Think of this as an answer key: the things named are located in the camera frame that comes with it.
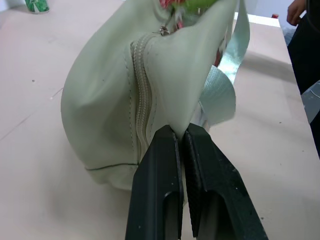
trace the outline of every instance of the can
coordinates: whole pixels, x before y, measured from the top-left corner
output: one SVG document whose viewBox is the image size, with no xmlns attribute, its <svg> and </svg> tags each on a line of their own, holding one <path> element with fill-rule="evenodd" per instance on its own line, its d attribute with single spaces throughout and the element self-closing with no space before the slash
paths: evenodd
<svg viewBox="0 0 320 240">
<path fill-rule="evenodd" d="M 25 4 L 33 14 L 43 14 L 49 11 L 47 0 L 25 0 Z"/>
</svg>

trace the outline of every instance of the pale green bag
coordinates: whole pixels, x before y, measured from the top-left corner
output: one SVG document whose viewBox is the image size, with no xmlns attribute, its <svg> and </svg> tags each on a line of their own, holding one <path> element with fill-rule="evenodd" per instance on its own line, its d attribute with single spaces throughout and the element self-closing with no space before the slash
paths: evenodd
<svg viewBox="0 0 320 240">
<path fill-rule="evenodd" d="M 231 38 L 236 6 L 237 0 L 218 0 L 194 25 L 161 36 L 154 32 L 170 13 L 159 0 L 127 0 L 84 46 L 66 79 L 61 115 L 72 148 L 96 182 L 131 189 L 164 125 L 181 137 L 191 121 L 203 126 L 232 118 L 233 80 L 249 41 L 243 0 L 243 23 L 219 65 L 229 65 L 227 75 L 212 64 Z"/>
</svg>

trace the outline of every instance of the white table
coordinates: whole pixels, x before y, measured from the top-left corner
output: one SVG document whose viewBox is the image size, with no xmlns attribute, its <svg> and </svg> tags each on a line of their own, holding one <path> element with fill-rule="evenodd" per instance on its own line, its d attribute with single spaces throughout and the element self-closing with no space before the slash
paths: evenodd
<svg viewBox="0 0 320 240">
<path fill-rule="evenodd" d="M 73 61 L 123 2 L 50 3 L 48 14 L 0 14 L 0 236 L 123 240 L 130 193 L 91 180 L 60 115 Z M 320 161 L 282 31 L 261 19 L 275 26 L 251 24 L 235 117 L 210 133 L 241 173 L 269 239 L 317 240 Z M 188 216 L 185 209 L 183 240 L 192 239 Z"/>
</svg>

